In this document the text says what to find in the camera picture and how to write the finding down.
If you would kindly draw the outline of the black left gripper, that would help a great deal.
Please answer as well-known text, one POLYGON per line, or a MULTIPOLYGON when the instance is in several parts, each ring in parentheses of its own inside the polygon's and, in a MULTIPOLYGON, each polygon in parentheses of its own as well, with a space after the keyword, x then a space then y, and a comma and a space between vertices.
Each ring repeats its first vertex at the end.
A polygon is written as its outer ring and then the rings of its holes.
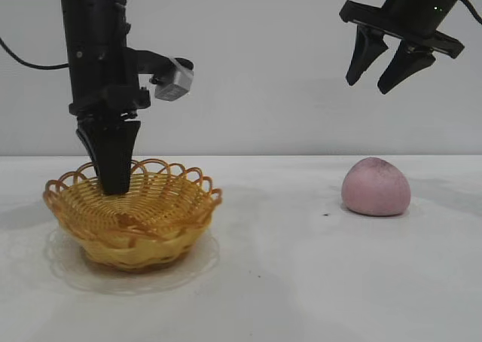
MULTIPOLYGON (((127 0, 61 0, 72 88, 69 111, 77 118, 133 119, 150 106, 139 86, 136 52, 127 46, 127 0)), ((140 121, 78 125, 105 195, 130 189, 140 121)))

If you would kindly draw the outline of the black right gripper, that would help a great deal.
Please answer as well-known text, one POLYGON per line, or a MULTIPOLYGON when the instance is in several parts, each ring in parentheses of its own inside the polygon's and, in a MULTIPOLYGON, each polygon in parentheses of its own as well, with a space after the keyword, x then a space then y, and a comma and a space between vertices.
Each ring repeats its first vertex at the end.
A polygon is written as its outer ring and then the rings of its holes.
POLYGON ((357 25, 355 48, 346 73, 353 86, 387 49, 385 34, 399 38, 392 61, 377 82, 382 94, 435 62, 433 52, 455 59, 464 49, 457 39, 438 27, 458 0, 385 0, 381 7, 346 1, 340 10, 345 23, 357 25))

